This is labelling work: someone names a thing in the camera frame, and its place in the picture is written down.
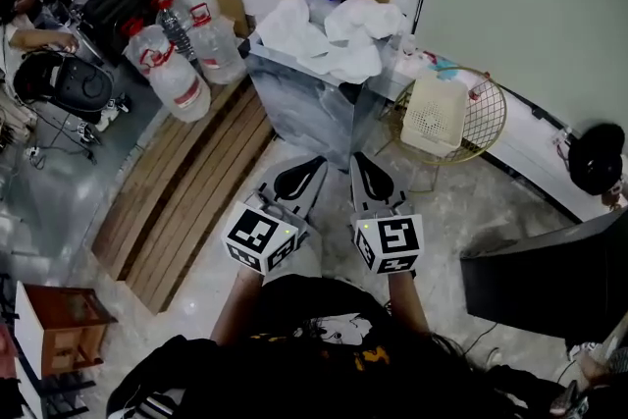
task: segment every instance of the tiled floor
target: tiled floor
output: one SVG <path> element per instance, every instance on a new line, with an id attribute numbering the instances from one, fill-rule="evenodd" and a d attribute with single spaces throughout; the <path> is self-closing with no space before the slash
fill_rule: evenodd
<path id="1" fill-rule="evenodd" d="M 387 149 L 381 158 L 410 177 L 415 169 L 394 149 Z M 268 166 L 302 153 L 281 140 L 274 141 L 237 199 L 245 197 Z M 432 169 L 416 170 L 414 184 L 425 188 Z M 478 239 L 535 236 L 571 225 L 535 193 L 482 159 L 441 168 L 436 190 L 412 194 L 411 201 L 423 215 L 426 240 L 426 252 L 417 265 L 416 287 L 432 329 L 463 347 L 493 323 L 466 313 L 459 253 Z M 349 177 L 330 167 L 311 213 L 311 223 L 325 243 L 324 273 L 347 277 L 385 302 L 386 280 L 368 273 L 350 242 L 351 232 L 344 223 L 351 213 Z M 209 336 L 237 270 L 219 240 L 223 225 L 219 223 L 207 240 L 170 309 L 156 317 L 124 283 L 113 282 L 91 253 L 80 254 L 71 283 L 96 288 L 99 298 L 119 320 L 104 343 L 105 363 L 92 371 L 97 388 L 84 396 L 93 417 L 104 417 L 111 390 L 155 347 L 176 334 Z M 567 363 L 562 340 L 504 326 L 482 338 L 470 356 L 481 361 L 495 346 L 501 348 L 504 363 L 547 379 L 555 380 Z"/>

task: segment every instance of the white basket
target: white basket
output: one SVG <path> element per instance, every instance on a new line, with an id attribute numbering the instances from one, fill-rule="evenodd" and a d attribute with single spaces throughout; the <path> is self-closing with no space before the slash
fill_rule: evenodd
<path id="1" fill-rule="evenodd" d="M 418 78 L 403 117 L 401 141 L 446 156 L 462 141 L 467 97 L 461 82 L 439 80 L 435 72 Z"/>

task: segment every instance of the forearm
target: forearm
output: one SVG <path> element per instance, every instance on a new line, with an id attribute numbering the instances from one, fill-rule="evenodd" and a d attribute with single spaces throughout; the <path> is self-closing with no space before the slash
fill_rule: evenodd
<path id="1" fill-rule="evenodd" d="M 430 332 L 419 293 L 410 273 L 389 275 L 392 316 L 414 332 Z"/>
<path id="2" fill-rule="evenodd" d="M 25 51 L 59 42 L 60 34 L 53 30 L 19 29 L 11 37 L 11 46 Z"/>
<path id="3" fill-rule="evenodd" d="M 18 0 L 15 5 L 16 13 L 19 15 L 26 14 L 32 6 L 34 6 L 36 0 Z"/>
<path id="4" fill-rule="evenodd" d="M 217 345 L 236 343 L 242 336 L 257 304 L 263 281 L 263 276 L 243 267 L 237 273 L 232 291 L 212 331 L 211 340 Z"/>

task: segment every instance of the person's leg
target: person's leg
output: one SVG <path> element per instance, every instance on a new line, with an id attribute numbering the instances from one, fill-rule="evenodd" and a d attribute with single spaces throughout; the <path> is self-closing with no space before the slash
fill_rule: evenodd
<path id="1" fill-rule="evenodd" d="M 308 227 L 307 233 L 308 237 L 301 246 L 266 275 L 264 285 L 291 274 L 306 278 L 322 278 L 323 240 L 312 227 Z"/>
<path id="2" fill-rule="evenodd" d="M 496 390 L 513 394 L 525 401 L 529 410 L 539 414 L 549 414 L 551 403 L 565 390 L 558 383 L 539 379 L 530 372 L 514 370 L 507 365 L 493 367 L 486 376 Z"/>

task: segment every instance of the black pants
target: black pants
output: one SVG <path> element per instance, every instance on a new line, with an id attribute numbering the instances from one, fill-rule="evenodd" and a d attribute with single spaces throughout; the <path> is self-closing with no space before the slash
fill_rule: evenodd
<path id="1" fill-rule="evenodd" d="M 493 367 L 486 376 L 496 390 L 524 401 L 534 417 L 549 417 L 551 403 L 565 390 L 560 384 L 507 365 Z"/>

